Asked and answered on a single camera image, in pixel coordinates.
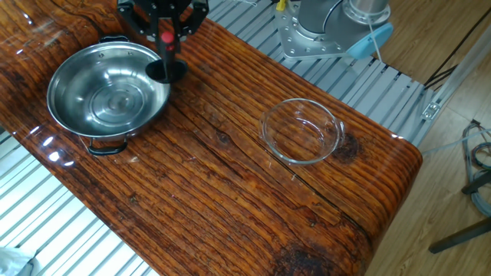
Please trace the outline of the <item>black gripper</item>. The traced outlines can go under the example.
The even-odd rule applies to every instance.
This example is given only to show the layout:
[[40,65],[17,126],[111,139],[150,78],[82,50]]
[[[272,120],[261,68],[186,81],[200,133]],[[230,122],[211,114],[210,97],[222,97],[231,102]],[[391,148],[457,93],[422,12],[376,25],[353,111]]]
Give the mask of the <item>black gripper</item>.
[[[181,15],[192,7],[183,21]],[[136,33],[145,35],[148,41],[155,41],[158,35],[159,18],[177,15],[176,34],[178,38],[193,35],[209,13],[208,0],[117,0],[117,10]]]

